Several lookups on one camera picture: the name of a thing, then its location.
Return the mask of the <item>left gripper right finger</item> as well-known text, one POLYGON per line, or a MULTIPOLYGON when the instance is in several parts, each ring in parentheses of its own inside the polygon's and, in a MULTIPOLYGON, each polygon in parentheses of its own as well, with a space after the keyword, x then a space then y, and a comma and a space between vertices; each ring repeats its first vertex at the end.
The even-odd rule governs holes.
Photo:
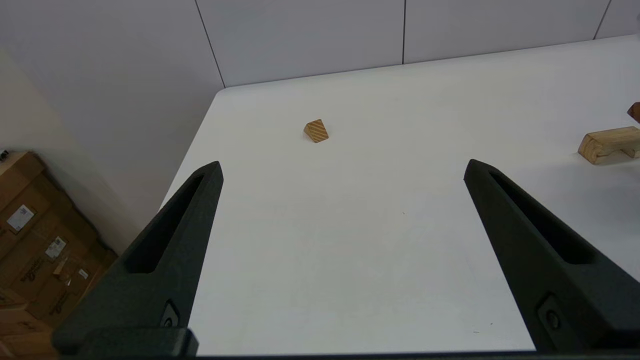
POLYGON ((497 168, 464 182, 536 350, 637 351, 640 285, 497 168))

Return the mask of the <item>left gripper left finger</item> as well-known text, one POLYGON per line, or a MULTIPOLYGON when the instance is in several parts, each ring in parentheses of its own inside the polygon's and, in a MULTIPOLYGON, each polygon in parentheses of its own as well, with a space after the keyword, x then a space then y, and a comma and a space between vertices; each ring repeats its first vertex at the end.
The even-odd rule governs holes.
POLYGON ((192 173, 52 335, 57 350, 195 350, 188 324, 224 177, 192 173))

